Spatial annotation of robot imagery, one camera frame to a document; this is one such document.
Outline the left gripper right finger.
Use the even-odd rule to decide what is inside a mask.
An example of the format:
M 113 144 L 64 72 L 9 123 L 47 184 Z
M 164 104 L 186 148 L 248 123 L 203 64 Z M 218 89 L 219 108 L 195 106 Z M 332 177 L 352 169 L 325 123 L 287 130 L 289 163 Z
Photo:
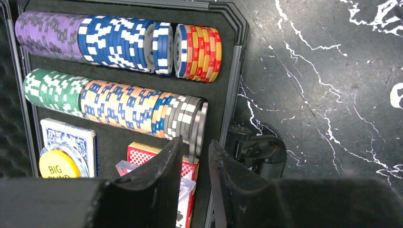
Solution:
M 209 145 L 218 228 L 400 228 L 403 202 L 377 179 L 265 180 Z

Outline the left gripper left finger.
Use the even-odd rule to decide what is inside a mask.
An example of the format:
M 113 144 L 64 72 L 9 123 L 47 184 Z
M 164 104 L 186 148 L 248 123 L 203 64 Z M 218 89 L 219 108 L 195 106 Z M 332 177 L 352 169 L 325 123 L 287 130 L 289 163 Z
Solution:
M 173 228 L 182 137 L 115 181 L 101 178 L 0 181 L 3 228 Z

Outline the white 1 chip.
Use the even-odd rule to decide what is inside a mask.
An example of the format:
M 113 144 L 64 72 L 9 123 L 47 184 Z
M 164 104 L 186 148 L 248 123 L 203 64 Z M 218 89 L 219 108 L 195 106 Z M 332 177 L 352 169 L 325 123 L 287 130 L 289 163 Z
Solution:
M 201 108 L 197 110 L 191 131 L 188 156 L 189 162 L 191 163 L 201 154 L 207 111 L 208 102 L 204 101 L 201 103 Z

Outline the clear acrylic dealer button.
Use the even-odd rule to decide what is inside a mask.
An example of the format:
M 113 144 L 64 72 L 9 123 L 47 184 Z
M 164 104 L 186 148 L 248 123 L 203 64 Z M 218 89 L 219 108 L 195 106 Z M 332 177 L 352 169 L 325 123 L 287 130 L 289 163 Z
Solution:
M 42 178 L 90 177 L 84 157 L 67 143 L 56 143 L 42 148 L 38 167 Z

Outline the yellow big blind button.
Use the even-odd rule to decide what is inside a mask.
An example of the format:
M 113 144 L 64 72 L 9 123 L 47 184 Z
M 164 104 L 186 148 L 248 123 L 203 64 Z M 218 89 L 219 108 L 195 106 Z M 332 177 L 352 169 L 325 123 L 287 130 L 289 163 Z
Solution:
M 60 150 L 44 153 L 39 159 L 42 178 L 79 178 L 80 170 L 71 157 Z

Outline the red playing card deck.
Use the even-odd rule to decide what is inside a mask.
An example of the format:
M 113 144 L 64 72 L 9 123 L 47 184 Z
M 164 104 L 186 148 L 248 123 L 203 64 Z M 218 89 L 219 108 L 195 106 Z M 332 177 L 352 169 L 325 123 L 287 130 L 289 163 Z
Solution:
M 142 165 L 156 154 L 161 151 L 160 148 L 152 147 L 149 145 L 132 142 L 128 145 L 127 161 L 135 164 Z M 182 160 L 182 178 L 186 180 L 197 181 L 199 171 L 199 160 L 195 159 L 194 162 L 189 162 L 187 158 Z M 195 190 L 192 190 L 186 196 L 180 196 L 177 209 L 177 228 L 189 228 L 191 226 L 191 219 L 193 214 L 195 201 Z

